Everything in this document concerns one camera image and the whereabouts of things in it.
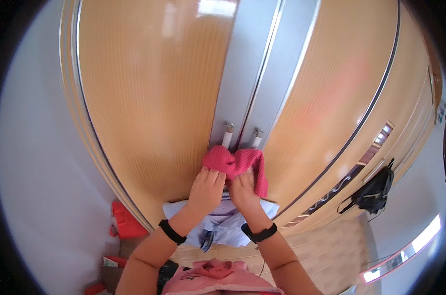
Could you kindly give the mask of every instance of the pink clothing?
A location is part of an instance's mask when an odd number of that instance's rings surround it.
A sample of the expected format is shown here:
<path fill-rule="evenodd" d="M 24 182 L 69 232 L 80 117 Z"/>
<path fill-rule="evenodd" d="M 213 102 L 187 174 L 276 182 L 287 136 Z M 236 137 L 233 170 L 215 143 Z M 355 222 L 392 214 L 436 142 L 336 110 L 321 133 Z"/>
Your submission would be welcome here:
<path fill-rule="evenodd" d="M 252 166 L 255 176 L 254 192 L 261 198 L 267 197 L 269 183 L 264 174 L 264 156 L 261 150 L 241 149 L 232 155 L 224 146 L 214 145 L 202 162 L 209 168 L 226 173 L 229 180 L 233 180 Z"/>
<path fill-rule="evenodd" d="M 163 288 L 163 295 L 199 295 L 216 290 L 257 292 L 283 295 L 284 292 L 246 270 L 242 261 L 219 261 L 216 258 L 194 262 L 194 268 L 176 274 Z"/>

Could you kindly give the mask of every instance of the hanging bag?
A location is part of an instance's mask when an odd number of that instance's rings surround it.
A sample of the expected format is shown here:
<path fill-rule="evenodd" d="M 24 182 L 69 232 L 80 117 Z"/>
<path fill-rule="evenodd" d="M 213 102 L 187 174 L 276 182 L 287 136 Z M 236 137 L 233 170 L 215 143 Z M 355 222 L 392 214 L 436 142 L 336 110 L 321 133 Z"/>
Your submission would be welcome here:
<path fill-rule="evenodd" d="M 370 214 L 377 214 L 379 210 L 385 208 L 387 194 L 393 183 L 394 173 L 392 170 L 394 159 L 382 168 L 371 180 L 363 185 L 359 190 L 346 198 L 339 206 L 338 213 L 343 214 L 352 206 L 357 205 L 359 209 L 367 210 Z M 351 198 L 349 205 L 339 211 L 339 207 Z"/>

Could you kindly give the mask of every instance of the red bag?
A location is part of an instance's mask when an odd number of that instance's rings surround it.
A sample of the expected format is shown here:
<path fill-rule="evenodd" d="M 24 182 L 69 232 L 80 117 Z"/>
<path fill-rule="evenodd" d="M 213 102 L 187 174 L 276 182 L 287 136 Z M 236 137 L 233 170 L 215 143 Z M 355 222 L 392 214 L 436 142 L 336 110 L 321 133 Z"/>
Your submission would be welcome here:
<path fill-rule="evenodd" d="M 132 239 L 134 237 L 145 236 L 149 232 L 128 212 L 120 202 L 112 203 L 112 212 L 116 218 L 118 237 L 120 239 Z M 110 228 L 110 235 L 116 236 Z"/>

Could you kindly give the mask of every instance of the hand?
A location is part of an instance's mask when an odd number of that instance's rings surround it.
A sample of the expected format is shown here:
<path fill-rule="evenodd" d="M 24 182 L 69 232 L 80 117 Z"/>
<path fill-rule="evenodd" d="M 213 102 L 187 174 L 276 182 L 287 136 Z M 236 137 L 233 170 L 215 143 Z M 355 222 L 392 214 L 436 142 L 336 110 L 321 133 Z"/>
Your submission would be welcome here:
<path fill-rule="evenodd" d="M 226 174 L 204 166 L 195 178 L 187 205 L 203 217 L 208 215 L 222 200 L 225 180 Z"/>
<path fill-rule="evenodd" d="M 262 208 L 260 198 L 254 192 L 254 172 L 252 167 L 232 181 L 230 197 L 243 216 L 255 209 Z"/>

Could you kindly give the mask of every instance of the floor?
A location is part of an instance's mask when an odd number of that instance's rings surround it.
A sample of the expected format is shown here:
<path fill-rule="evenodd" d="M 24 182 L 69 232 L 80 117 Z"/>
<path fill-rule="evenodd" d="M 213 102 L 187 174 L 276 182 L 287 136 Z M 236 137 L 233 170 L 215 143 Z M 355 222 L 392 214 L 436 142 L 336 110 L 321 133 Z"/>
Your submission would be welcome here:
<path fill-rule="evenodd" d="M 364 285 L 359 277 L 361 268 L 369 259 L 363 234 L 362 221 L 338 221 L 286 238 L 315 285 L 326 295 L 337 295 L 352 285 L 357 285 L 357 295 L 374 295 L 373 285 Z M 179 246 L 172 260 L 191 267 L 196 260 L 216 257 L 220 260 L 242 260 L 251 272 L 274 284 L 267 266 L 256 250 L 256 245 L 232 248 L 214 245 L 204 253 L 190 246 Z"/>

